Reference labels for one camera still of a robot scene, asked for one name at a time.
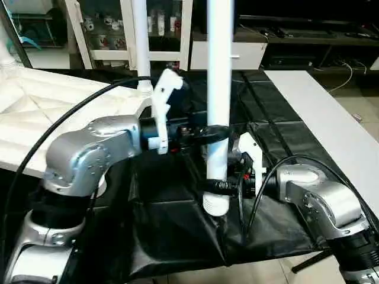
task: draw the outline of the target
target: white pipe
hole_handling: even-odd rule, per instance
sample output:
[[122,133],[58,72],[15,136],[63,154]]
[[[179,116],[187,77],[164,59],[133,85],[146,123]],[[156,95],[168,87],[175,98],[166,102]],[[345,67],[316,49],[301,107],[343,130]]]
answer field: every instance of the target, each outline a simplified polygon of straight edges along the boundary
[[[208,125],[229,125],[233,0],[208,0]],[[208,145],[207,179],[226,180],[228,139]],[[213,216],[229,210],[229,196],[205,192],[204,209]]]
[[[136,36],[138,76],[150,76],[149,36],[147,34],[146,0],[133,0],[134,33]],[[140,81],[137,89],[143,96],[151,96],[153,86],[149,80]]]

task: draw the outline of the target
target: glass cabinet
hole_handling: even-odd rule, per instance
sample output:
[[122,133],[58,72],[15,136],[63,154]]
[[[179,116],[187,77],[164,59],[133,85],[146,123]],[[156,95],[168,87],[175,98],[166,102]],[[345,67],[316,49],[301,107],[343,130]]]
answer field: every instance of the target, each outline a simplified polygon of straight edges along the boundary
[[[136,69],[131,0],[65,0],[86,69]],[[147,0],[150,60],[188,69],[192,0]]]

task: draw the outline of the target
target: screw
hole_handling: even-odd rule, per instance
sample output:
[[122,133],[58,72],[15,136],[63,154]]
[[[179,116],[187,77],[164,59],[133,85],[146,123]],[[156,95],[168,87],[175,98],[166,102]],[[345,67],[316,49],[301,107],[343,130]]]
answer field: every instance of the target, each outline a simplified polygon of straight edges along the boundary
[[52,243],[56,246],[64,246],[65,245],[65,235],[64,234],[52,235]]

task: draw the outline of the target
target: floor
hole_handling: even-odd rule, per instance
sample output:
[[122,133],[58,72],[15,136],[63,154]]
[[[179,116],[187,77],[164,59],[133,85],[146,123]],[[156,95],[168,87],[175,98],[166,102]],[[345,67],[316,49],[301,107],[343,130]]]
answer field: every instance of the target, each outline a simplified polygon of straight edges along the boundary
[[[318,79],[325,89],[332,89],[343,83],[343,78]],[[379,142],[379,86],[359,88],[355,81],[331,95]],[[175,273],[157,278],[160,284],[344,284],[336,259],[327,259],[298,272],[291,268],[317,253],[284,259],[246,263],[231,267],[218,267],[198,271]]]
[[[325,89],[334,88],[341,80],[321,79],[319,83]],[[379,84],[376,87],[359,88],[352,81],[331,95],[379,142]]]
[[157,278],[159,284],[344,284],[338,263],[329,257],[296,275],[291,268],[315,253],[230,267],[196,270]]

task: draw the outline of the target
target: drawer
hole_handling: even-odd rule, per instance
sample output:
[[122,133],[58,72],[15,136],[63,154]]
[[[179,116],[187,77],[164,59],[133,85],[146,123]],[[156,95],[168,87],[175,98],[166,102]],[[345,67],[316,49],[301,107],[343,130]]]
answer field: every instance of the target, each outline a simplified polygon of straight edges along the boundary
[[[232,69],[256,70],[261,64],[267,43],[232,43]],[[194,41],[192,45],[191,69],[208,68],[208,42]]]

